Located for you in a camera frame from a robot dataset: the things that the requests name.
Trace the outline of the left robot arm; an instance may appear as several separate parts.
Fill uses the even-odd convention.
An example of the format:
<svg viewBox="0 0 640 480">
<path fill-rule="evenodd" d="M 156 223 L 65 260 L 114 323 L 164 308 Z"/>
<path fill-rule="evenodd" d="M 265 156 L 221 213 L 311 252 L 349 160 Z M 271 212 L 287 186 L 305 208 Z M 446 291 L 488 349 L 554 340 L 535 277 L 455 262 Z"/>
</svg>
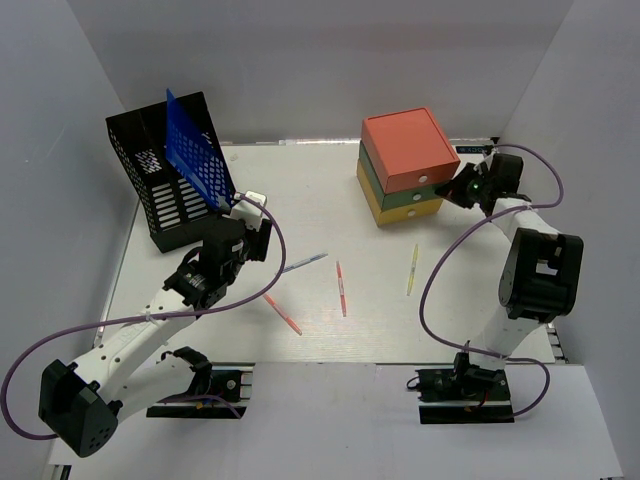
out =
<svg viewBox="0 0 640 480">
<path fill-rule="evenodd" d="M 131 415 L 166 398 L 199 399 L 211 390 L 212 365 L 169 340 L 218 303 L 249 261 L 266 259 L 273 223 L 222 217 L 191 249 L 143 310 L 68 364 L 41 376 L 39 418 L 80 458 L 95 454 Z"/>
</svg>

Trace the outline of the green drawer box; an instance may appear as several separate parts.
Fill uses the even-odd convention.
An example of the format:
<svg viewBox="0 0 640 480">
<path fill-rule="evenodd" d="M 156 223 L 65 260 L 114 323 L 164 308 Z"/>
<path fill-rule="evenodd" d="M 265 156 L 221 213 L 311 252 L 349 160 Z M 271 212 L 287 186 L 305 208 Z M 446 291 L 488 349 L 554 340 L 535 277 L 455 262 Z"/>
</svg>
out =
<svg viewBox="0 0 640 480">
<path fill-rule="evenodd" d="M 385 193 L 363 143 L 359 144 L 358 162 L 364 170 L 365 183 L 371 188 L 375 203 L 382 211 L 424 201 L 440 200 L 440 197 L 435 194 L 436 185 L 425 185 L 415 189 Z"/>
</svg>

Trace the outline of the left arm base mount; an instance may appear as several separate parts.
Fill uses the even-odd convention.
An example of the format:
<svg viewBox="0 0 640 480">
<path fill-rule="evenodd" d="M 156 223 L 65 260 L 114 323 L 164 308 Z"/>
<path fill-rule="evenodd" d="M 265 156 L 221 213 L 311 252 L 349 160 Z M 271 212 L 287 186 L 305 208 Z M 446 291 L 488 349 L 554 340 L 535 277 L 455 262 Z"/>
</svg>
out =
<svg viewBox="0 0 640 480">
<path fill-rule="evenodd" d="M 193 379 L 186 391 L 146 410 L 147 418 L 240 420 L 252 393 L 254 364 L 222 364 L 183 347 L 161 353 L 158 363 L 178 360 L 189 365 Z"/>
</svg>

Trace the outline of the salmon top drawer box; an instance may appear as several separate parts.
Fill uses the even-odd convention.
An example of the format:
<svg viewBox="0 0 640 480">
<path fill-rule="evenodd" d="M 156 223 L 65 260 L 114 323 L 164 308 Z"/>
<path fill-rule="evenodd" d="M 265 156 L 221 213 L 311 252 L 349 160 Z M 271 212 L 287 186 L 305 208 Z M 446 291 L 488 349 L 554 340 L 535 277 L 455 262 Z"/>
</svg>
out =
<svg viewBox="0 0 640 480">
<path fill-rule="evenodd" d="M 446 182 L 460 163 L 427 107 L 368 117 L 361 140 L 387 194 Z"/>
</svg>

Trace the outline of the blue plastic folder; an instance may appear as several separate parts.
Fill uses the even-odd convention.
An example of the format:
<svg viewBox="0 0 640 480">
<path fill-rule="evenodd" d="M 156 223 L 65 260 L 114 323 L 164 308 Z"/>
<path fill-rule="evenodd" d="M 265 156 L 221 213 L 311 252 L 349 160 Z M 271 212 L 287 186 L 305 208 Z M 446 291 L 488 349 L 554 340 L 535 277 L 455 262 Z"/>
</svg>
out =
<svg viewBox="0 0 640 480">
<path fill-rule="evenodd" d="M 210 144 L 170 89 L 166 90 L 167 161 L 217 211 L 229 211 L 234 196 L 223 155 Z"/>
</svg>

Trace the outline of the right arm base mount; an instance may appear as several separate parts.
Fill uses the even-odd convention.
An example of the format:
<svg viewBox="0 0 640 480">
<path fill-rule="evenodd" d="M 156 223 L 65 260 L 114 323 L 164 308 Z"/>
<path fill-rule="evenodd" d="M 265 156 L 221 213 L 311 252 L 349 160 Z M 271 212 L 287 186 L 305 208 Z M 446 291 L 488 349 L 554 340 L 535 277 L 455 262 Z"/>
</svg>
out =
<svg viewBox="0 0 640 480">
<path fill-rule="evenodd" d="M 422 425 L 469 425 L 514 423 L 511 393 L 506 375 L 497 380 L 463 386 L 454 368 L 424 368 L 406 382 L 418 395 Z"/>
</svg>

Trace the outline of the yellow thin pen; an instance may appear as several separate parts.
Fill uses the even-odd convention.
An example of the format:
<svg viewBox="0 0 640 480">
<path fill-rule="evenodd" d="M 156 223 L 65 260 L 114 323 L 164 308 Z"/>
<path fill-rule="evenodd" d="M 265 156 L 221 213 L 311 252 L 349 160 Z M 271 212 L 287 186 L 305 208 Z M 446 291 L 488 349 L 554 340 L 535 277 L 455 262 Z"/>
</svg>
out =
<svg viewBox="0 0 640 480">
<path fill-rule="evenodd" d="M 412 252 L 410 271 L 409 271 L 409 275 L 408 275 L 406 296 L 410 296 L 411 293 L 412 293 L 412 290 L 413 290 L 414 281 L 415 281 L 415 272 L 416 272 L 418 258 L 419 258 L 419 245 L 415 244 L 413 252 Z"/>
</svg>

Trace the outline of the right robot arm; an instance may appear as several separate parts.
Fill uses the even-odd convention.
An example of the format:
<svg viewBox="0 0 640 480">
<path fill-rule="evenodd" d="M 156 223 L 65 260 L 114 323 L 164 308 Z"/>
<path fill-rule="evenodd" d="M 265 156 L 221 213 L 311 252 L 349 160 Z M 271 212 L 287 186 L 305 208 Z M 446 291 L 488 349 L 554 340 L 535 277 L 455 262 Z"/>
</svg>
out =
<svg viewBox="0 0 640 480">
<path fill-rule="evenodd" d="M 436 190 L 459 207 L 479 207 L 511 242 L 498 284 L 499 306 L 454 360 L 452 388 L 466 399 L 498 383 L 506 359 L 527 336 L 568 315 L 576 301 L 584 242 L 547 224 L 541 208 L 518 192 L 523 170 L 522 158 L 493 153 L 466 164 Z"/>
</svg>

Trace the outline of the yellow bottom drawer box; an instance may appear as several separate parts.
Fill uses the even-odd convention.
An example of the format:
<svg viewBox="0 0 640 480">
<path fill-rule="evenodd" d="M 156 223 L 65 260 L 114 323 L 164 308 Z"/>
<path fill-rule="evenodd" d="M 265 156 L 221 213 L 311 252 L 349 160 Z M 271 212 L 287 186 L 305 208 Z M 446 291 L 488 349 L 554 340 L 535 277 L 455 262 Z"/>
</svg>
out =
<svg viewBox="0 0 640 480">
<path fill-rule="evenodd" d="M 378 227 L 436 214 L 443 203 L 442 199 L 426 200 L 383 211 L 378 205 L 374 191 L 360 162 L 357 163 L 356 176 Z"/>
</svg>

